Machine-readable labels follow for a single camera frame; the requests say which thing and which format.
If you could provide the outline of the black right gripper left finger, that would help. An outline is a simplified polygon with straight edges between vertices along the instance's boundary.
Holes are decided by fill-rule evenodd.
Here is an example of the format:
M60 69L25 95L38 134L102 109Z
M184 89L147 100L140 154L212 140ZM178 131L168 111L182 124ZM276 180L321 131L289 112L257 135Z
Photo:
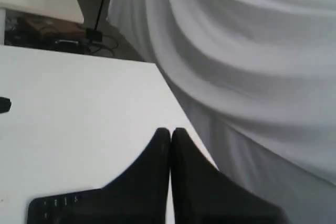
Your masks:
M161 127L122 174L54 223L165 223L169 175L170 132Z

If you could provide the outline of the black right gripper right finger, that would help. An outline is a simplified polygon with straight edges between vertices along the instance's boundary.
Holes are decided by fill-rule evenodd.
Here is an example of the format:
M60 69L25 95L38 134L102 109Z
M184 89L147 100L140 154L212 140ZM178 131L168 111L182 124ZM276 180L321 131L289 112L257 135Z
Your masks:
M183 128L172 135L171 186L175 223L288 223L280 207L221 173Z

